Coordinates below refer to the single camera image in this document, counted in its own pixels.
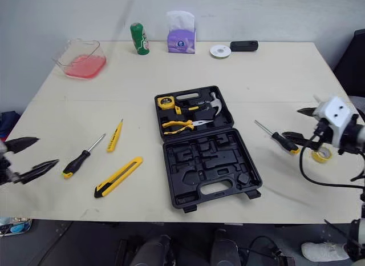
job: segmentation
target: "white shoe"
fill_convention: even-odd
[[[329,262],[348,259],[348,254],[344,250],[345,244],[335,244],[331,242],[315,244],[306,242],[302,244],[303,256],[312,262]]]

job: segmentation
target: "floor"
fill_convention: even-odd
[[[347,224],[339,224],[347,232]],[[28,233],[0,238],[0,265],[103,265],[114,266],[121,240],[150,239],[167,233],[180,247],[178,265],[209,265],[213,233],[224,228],[238,247],[247,248],[259,235],[272,238],[284,255],[295,258],[296,266],[347,266],[350,260],[331,263],[311,263],[301,256],[303,242],[324,240],[344,243],[346,240],[325,224],[225,225],[217,223],[94,223],[75,221],[35,220]],[[59,237],[65,229],[68,231]],[[258,241],[254,249],[267,253],[268,242]],[[247,266],[276,266],[277,262],[256,254],[250,255]]]

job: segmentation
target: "pink liquid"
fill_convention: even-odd
[[[70,63],[70,67],[67,67],[64,73],[68,76],[91,79],[100,72],[106,62],[106,57],[81,55]]]

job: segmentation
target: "tool case latch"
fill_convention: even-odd
[[[191,212],[194,212],[198,209],[198,207],[196,205],[191,205],[191,206],[187,206],[187,207],[184,207],[184,213],[191,213]]]
[[[256,199],[261,196],[261,193],[257,190],[248,191],[246,192],[246,194],[249,197],[249,199]]]

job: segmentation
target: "tissue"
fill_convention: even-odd
[[[196,29],[195,17],[186,11],[170,11],[166,13],[169,34],[167,47],[170,53],[195,53]]]
[[[169,30],[185,29],[194,32],[195,17],[186,11],[170,11],[166,13]]]

